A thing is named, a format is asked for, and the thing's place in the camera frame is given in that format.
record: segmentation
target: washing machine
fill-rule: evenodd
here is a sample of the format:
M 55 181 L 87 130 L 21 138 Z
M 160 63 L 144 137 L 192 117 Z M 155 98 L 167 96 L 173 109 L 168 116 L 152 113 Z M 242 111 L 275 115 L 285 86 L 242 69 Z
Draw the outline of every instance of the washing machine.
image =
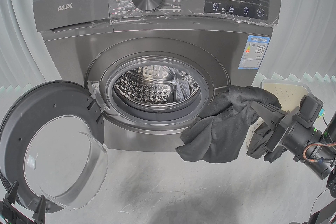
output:
M 63 80 L 26 92 L 4 117 L 2 184 L 33 211 L 42 195 L 48 213 L 77 209 L 102 186 L 104 146 L 174 151 L 216 95 L 251 85 L 280 3 L 34 0 L 36 29 Z
M 101 106 L 108 148 L 174 151 L 229 84 L 250 86 L 281 0 L 34 0 L 62 79 Z

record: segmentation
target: gray floor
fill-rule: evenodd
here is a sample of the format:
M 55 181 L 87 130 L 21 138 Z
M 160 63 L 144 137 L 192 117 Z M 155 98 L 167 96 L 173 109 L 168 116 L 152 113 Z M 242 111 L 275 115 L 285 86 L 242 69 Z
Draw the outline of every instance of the gray floor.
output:
M 325 101 L 326 120 L 336 109 L 336 83 L 303 79 Z M 325 129 L 318 119 L 315 126 Z M 98 195 L 84 208 L 47 215 L 46 222 L 122 224 L 260 224 L 304 222 L 321 181 L 286 152 L 274 163 L 246 156 L 210 164 L 187 163 L 175 152 L 109 150 L 107 178 Z M 329 192 L 314 211 L 332 201 Z

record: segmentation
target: black garment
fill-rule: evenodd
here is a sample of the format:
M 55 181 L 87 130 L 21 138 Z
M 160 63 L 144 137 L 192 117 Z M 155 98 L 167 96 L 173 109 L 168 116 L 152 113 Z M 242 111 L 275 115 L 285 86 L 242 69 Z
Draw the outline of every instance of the black garment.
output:
M 258 87 L 229 86 L 181 134 L 176 151 L 184 161 L 226 163 L 238 157 L 247 131 L 259 118 L 250 101 L 281 108 L 277 97 Z
M 277 146 L 272 152 L 268 152 L 266 148 L 266 143 L 272 136 L 273 131 L 264 122 L 260 125 L 252 136 L 247 155 L 255 159 L 259 159 L 262 155 L 264 156 L 264 161 L 274 162 L 277 158 L 280 158 L 281 154 L 287 151 L 283 146 Z

